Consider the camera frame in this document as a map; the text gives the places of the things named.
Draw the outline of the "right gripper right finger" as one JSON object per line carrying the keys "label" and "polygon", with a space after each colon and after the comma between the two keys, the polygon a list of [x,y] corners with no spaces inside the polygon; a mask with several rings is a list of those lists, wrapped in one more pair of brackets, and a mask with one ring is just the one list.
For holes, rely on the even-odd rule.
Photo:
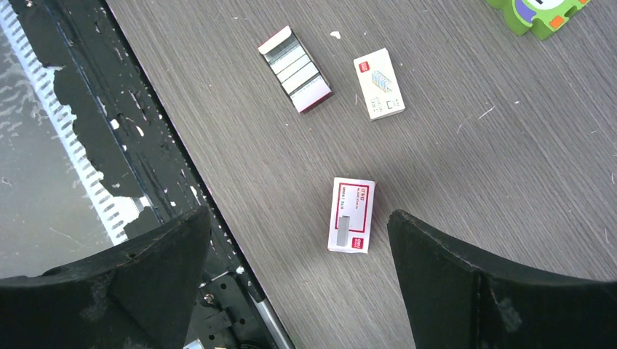
{"label": "right gripper right finger", "polygon": [[532,268],[392,212],[391,253],[417,348],[614,348],[616,283]]}

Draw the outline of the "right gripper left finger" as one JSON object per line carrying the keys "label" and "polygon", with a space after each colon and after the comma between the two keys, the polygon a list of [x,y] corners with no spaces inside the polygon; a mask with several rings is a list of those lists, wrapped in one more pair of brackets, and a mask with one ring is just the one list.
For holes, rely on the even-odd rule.
{"label": "right gripper left finger", "polygon": [[181,348],[211,236],[201,206],[37,277],[1,280],[3,348]]}

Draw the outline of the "white staple box sleeve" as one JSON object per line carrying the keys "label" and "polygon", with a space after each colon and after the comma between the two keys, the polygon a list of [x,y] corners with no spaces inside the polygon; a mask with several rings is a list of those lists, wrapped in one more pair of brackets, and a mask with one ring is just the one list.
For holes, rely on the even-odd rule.
{"label": "white staple box sleeve", "polygon": [[405,110],[387,48],[358,57],[353,64],[371,121]]}

